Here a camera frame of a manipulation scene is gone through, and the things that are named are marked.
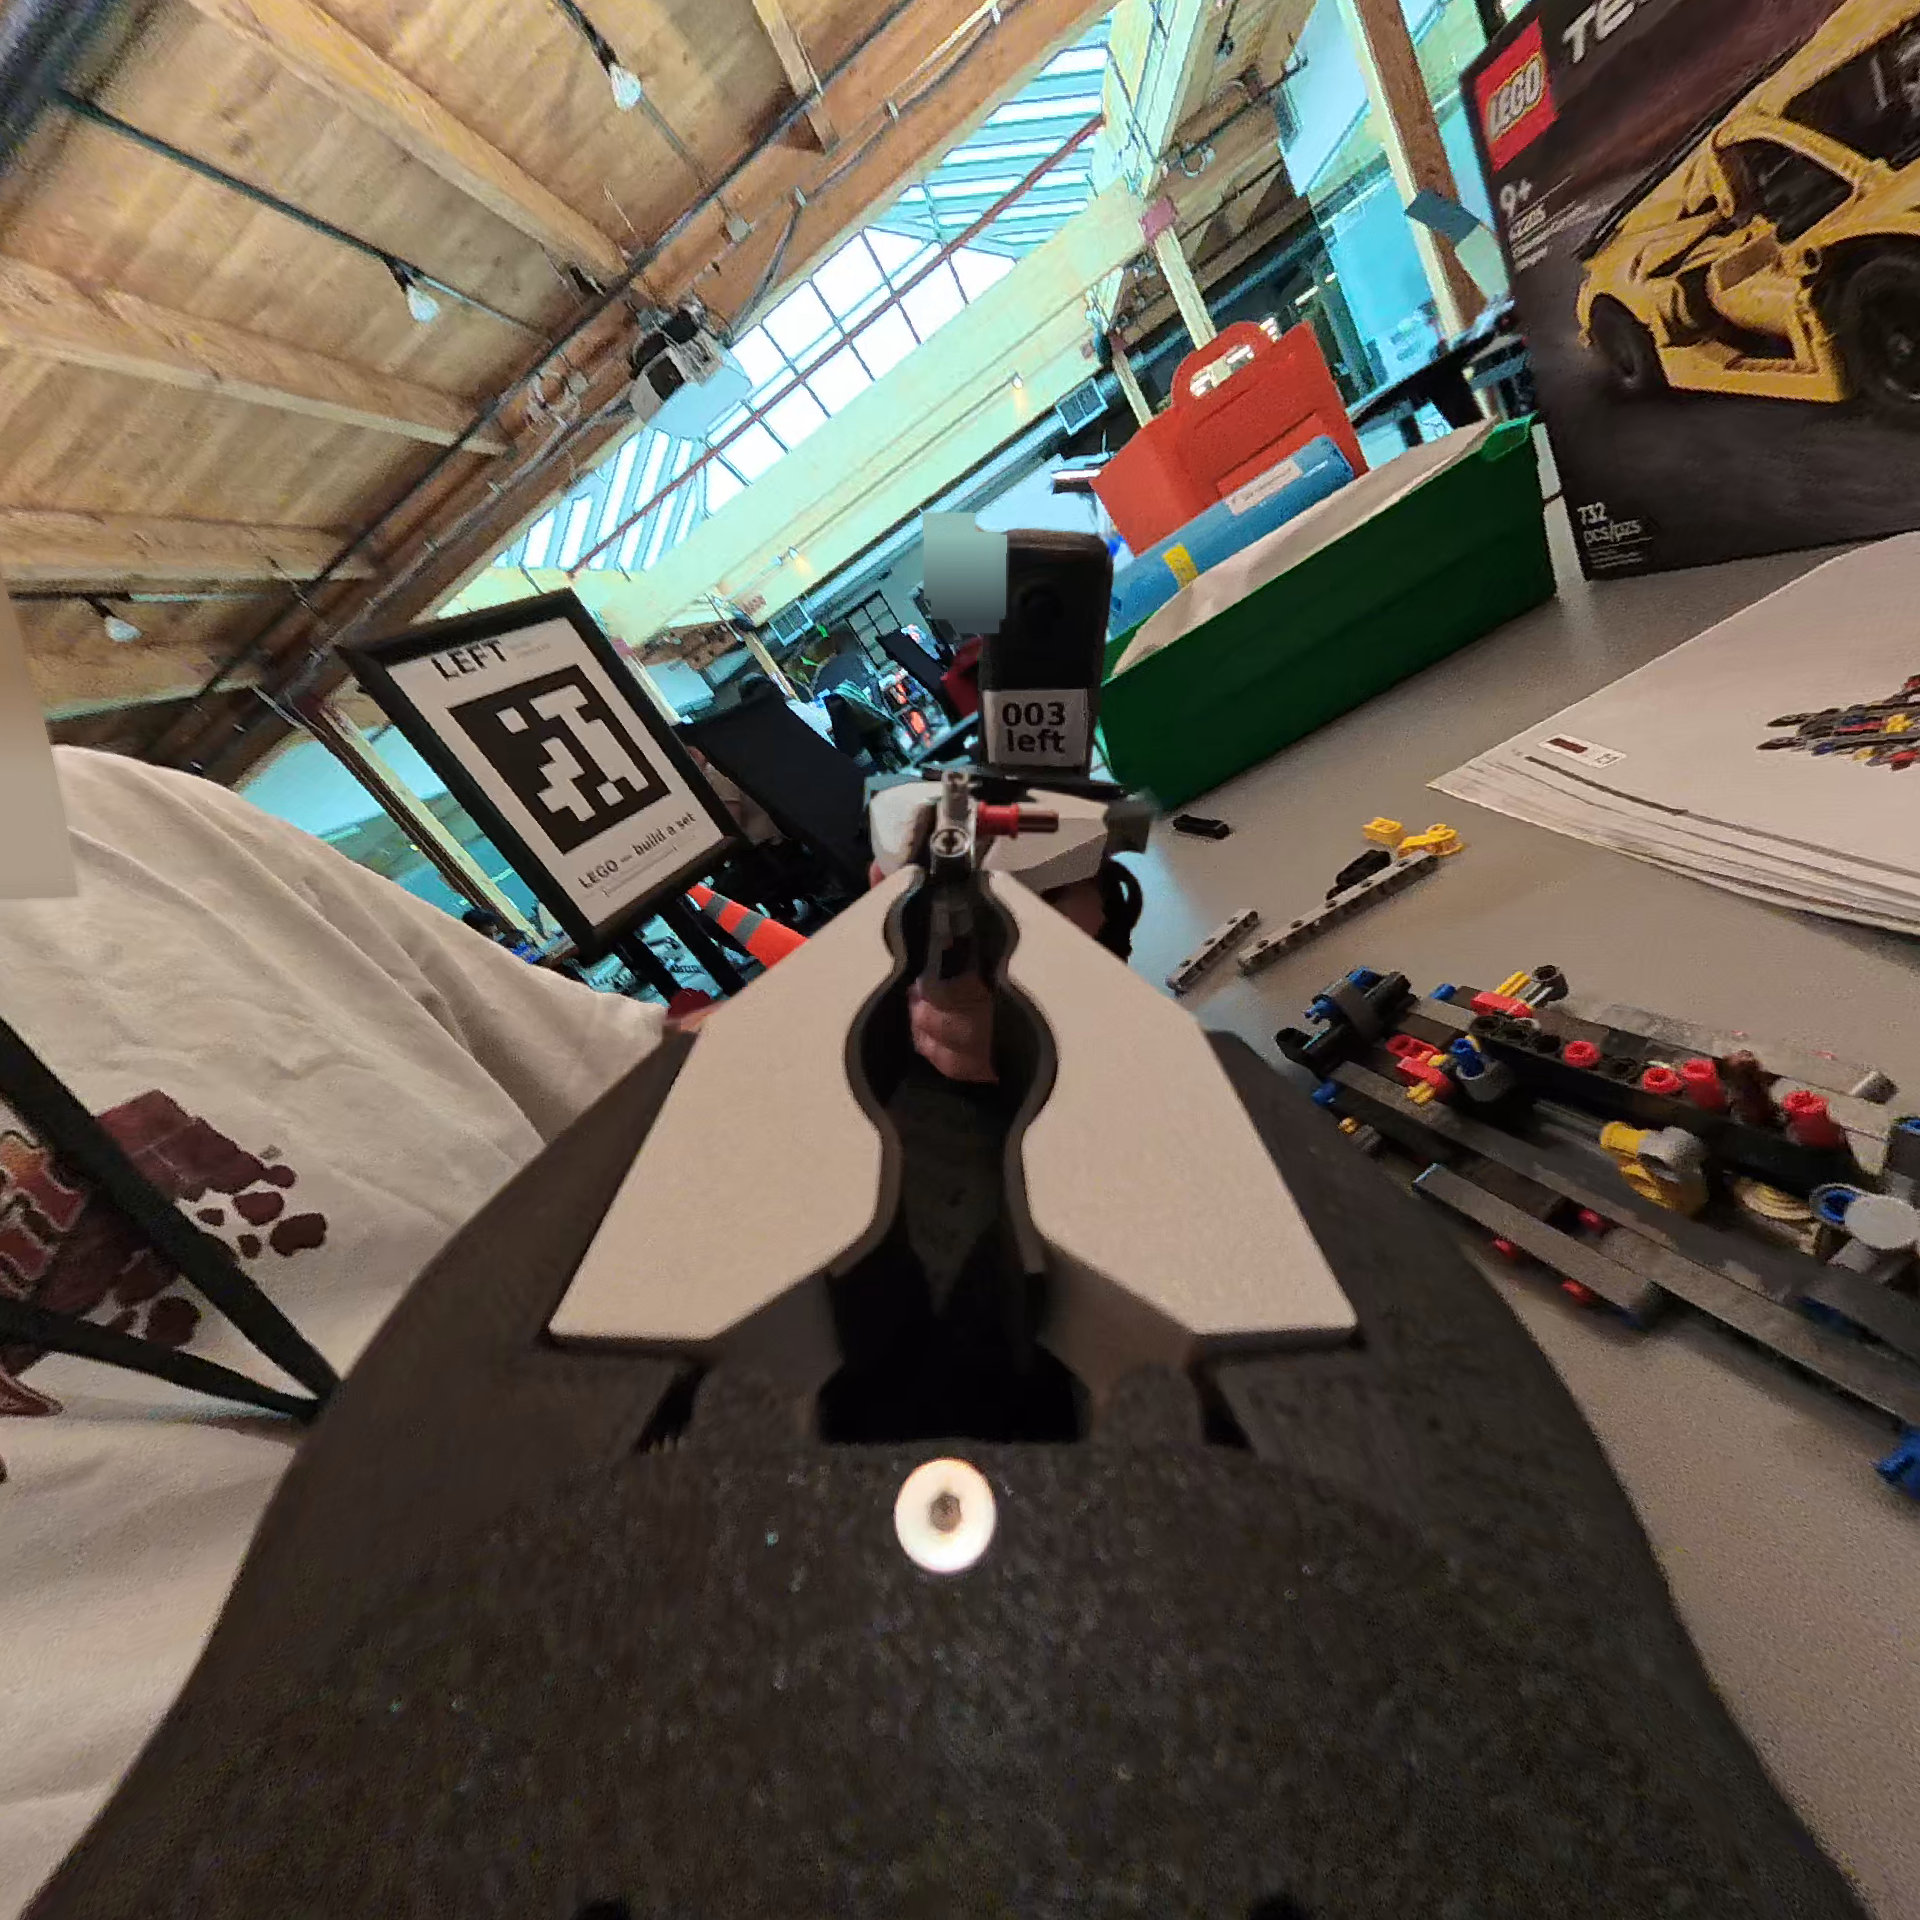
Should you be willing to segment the open instruction booklet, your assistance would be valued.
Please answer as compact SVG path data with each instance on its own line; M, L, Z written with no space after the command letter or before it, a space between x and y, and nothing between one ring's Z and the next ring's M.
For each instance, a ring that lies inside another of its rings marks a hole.
M1432 788L1914 936L1919 535L1812 567Z

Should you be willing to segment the person's left hand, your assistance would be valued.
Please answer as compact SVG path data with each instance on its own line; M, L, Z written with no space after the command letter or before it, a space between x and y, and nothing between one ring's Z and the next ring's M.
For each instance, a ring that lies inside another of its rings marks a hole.
M1080 879L1045 893L1071 924L1091 938L1099 938L1109 924L1106 896L1099 879ZM907 991L907 1031L914 1052L946 1081L968 1087L989 1087L999 1081L995 1065L996 994L980 973L937 975L916 981Z

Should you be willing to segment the long grey lego beam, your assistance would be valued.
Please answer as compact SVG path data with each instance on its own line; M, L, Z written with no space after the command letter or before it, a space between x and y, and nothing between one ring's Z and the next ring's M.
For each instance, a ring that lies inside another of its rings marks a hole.
M1396 854L1385 865L1335 892L1328 900L1309 911L1275 924L1265 935L1255 936L1239 958L1236 970L1241 975L1259 973L1279 960L1323 936L1343 920L1351 920L1357 911L1407 892L1413 882L1429 878L1445 860L1435 853Z

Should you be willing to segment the short grey lego beam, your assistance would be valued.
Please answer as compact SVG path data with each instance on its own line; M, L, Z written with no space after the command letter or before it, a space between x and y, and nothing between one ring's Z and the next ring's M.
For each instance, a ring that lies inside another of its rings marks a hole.
M1165 988L1173 997L1186 997L1211 968L1216 968L1252 930L1258 930L1261 913L1255 906L1239 906L1227 918L1216 924L1207 936L1194 946L1178 967L1165 973Z

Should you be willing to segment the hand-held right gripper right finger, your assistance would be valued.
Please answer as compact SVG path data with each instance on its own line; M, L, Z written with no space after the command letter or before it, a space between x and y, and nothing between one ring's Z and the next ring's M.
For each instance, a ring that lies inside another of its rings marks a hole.
M1087 1390L1349 1345L1356 1306L1210 1033L1019 879L984 884L1012 925L1007 990L1040 1031L1011 1140L1040 1341Z

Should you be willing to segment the black framed marker sign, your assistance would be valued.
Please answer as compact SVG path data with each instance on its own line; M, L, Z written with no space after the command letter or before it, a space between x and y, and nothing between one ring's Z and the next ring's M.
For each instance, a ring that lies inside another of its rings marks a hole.
M660 920L720 994L744 990L690 906L690 887L736 853L736 825L575 591L347 642L341 657L586 962L633 952Z

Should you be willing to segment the orange traffic cone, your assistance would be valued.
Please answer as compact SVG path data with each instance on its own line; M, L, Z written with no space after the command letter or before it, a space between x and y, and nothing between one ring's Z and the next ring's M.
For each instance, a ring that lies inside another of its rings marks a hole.
M771 918L753 904L716 893L714 887L705 882L689 887L689 902L762 968L783 965L783 960L809 943L808 935L794 930L779 918Z

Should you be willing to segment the black lego axle grey bush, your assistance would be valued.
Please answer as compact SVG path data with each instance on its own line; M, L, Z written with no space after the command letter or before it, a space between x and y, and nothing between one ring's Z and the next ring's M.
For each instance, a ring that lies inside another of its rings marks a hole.
M941 776L922 864L929 924L919 988L932 1000L979 970L977 794L964 769L952 767Z

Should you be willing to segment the black office chair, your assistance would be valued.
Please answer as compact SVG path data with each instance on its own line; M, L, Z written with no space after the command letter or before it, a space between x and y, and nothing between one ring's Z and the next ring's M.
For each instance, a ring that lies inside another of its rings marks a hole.
M855 896L868 888L866 780L777 690L693 718L679 727L679 737L836 884Z

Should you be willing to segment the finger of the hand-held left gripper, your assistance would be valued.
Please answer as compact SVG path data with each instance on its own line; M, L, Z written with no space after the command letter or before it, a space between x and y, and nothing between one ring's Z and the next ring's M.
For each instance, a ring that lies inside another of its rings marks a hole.
M866 802L868 884L923 861L923 846L941 802L939 784L879 784Z
M1093 879L1109 856L1111 804L1081 794L1035 794L1028 800L996 800L1056 809L1063 825L1055 834L1023 834L1018 838L979 841L980 873L1018 879L1026 888L1066 888Z

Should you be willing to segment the ceiling mounted device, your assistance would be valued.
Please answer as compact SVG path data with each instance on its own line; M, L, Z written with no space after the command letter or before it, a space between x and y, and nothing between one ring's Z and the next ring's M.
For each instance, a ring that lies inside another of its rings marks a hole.
M751 372L698 304L663 313L632 350L632 416L674 441L707 441L751 398Z

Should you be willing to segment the grey lego chassis assembly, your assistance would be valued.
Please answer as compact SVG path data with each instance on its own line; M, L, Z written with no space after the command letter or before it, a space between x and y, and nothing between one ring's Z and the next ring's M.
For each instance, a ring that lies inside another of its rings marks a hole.
M1890 1418L1919 1488L1919 1118L1880 1070L1571 991L1360 967L1275 1033L1360 1149L1500 1256L1645 1329L1673 1311Z

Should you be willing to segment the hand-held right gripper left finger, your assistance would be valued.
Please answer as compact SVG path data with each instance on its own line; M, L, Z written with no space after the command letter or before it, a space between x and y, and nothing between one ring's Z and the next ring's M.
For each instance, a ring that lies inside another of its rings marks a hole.
M891 876L700 1024L546 1322L559 1343L787 1390L839 1369L833 1280L881 1245L901 1189L858 1040L905 968L919 887Z

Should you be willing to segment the blue roll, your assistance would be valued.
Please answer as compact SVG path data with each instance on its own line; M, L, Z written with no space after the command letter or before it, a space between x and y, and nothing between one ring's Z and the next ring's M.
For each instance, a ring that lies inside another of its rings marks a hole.
M1356 466L1332 439L1313 439L1138 550L1114 574L1109 639L1132 633L1205 570L1304 517L1354 478Z

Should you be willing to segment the lego set box yellow car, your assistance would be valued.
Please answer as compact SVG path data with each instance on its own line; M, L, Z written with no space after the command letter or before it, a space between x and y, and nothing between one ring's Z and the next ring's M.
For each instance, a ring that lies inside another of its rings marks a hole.
M1460 80L1593 580L1919 524L1919 4L1524 4Z

